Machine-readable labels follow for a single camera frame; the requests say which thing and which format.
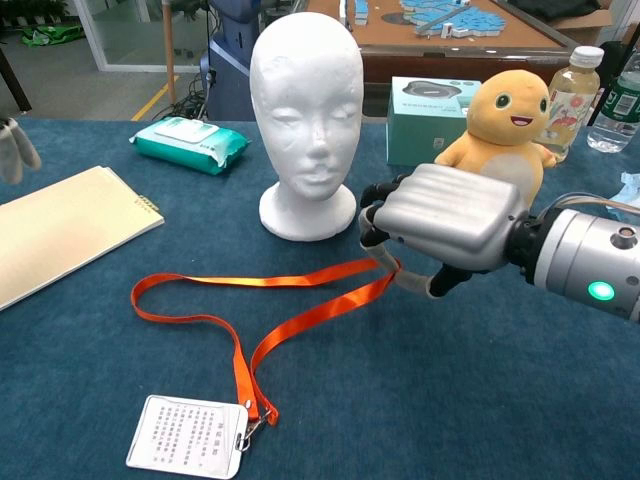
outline robotic hand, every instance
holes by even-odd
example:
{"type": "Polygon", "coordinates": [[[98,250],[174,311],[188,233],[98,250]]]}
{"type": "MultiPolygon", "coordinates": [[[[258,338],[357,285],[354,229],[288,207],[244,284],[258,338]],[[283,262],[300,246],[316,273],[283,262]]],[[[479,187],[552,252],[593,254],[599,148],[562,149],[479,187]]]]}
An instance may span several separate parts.
{"type": "Polygon", "coordinates": [[[473,273],[512,263],[537,287],[640,321],[636,227],[563,208],[580,203],[613,204],[638,213],[601,197],[575,194],[532,217],[514,185],[423,164],[411,175],[364,191],[360,242],[396,272],[399,286],[430,298],[446,295],[473,273]],[[442,261],[442,269],[433,277],[402,269],[384,247],[389,239],[442,261]]]}
{"type": "Polygon", "coordinates": [[[20,183],[23,163],[38,170],[40,156],[14,119],[0,118],[0,177],[10,184],[20,183]]]}

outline product box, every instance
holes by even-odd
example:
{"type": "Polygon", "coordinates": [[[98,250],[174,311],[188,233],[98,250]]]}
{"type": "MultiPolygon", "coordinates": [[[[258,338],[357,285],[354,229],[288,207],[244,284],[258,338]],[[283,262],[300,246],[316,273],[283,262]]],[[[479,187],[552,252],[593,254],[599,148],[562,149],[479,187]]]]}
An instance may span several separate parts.
{"type": "Polygon", "coordinates": [[[387,117],[387,163],[431,163],[467,128],[467,110],[481,83],[393,77],[387,117]]]}

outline orange lanyard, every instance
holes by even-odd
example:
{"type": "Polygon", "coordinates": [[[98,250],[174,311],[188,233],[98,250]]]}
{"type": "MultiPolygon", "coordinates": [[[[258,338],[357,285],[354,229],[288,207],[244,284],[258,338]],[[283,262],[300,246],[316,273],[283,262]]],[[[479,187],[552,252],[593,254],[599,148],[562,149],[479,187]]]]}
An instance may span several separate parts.
{"type": "Polygon", "coordinates": [[[233,353],[233,370],[236,377],[238,391],[238,403],[248,405],[249,420],[258,422],[260,412],[258,402],[266,411],[267,421],[270,425],[278,422],[278,410],[262,393],[255,372],[264,358],[285,340],[294,337],[310,328],[320,325],[332,318],[344,313],[356,310],[375,301],[380,297],[393,280],[394,273],[368,283],[360,288],[340,295],[326,303],[318,305],[306,312],[290,318],[274,328],[262,339],[251,357],[251,368],[247,367],[247,361],[242,353],[240,338],[234,328],[225,320],[214,315],[198,314],[189,316],[157,315],[145,312],[138,306],[140,297],[147,290],[161,283],[187,280],[195,283],[209,285],[232,285],[257,288],[281,288],[281,287],[315,287],[334,282],[343,278],[358,275],[378,268],[379,265],[373,259],[355,260],[352,262],[334,265],[317,272],[299,276],[269,277],[269,278],[245,278],[245,277],[191,277],[177,273],[156,273],[140,280],[131,290],[131,304],[136,313],[144,320],[158,323],[190,323],[196,321],[208,321],[214,323],[231,334],[235,345],[233,353]]]}

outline machine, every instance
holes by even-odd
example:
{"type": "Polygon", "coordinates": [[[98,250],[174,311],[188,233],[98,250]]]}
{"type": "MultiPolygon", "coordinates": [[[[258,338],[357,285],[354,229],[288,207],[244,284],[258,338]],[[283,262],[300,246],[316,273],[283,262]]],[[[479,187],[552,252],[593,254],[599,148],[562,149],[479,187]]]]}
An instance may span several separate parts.
{"type": "Polygon", "coordinates": [[[200,59],[211,120],[255,120],[249,93],[249,65],[259,34],[260,0],[208,0],[222,29],[209,38],[200,59]]]}
{"type": "Polygon", "coordinates": [[[361,244],[396,272],[398,285],[430,298],[443,297],[474,273],[512,263],[537,287],[639,322],[638,228],[565,208],[586,203],[640,213],[579,193],[531,216],[514,185],[423,164],[365,190],[361,244]],[[442,261],[441,270],[431,277],[401,268],[384,246],[389,239],[442,261]]]}

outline lanyard clip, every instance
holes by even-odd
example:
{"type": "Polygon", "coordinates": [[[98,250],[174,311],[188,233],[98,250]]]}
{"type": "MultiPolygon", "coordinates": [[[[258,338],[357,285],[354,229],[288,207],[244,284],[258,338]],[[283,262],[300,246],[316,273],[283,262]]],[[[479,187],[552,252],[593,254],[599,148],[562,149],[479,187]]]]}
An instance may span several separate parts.
{"type": "Polygon", "coordinates": [[[249,450],[249,447],[251,446],[251,437],[259,430],[262,425],[266,423],[267,417],[270,414],[271,410],[267,410],[264,415],[260,416],[258,420],[249,424],[249,426],[247,427],[247,433],[245,434],[244,438],[238,438],[236,442],[237,450],[240,450],[241,452],[246,452],[247,450],[249,450]]]}

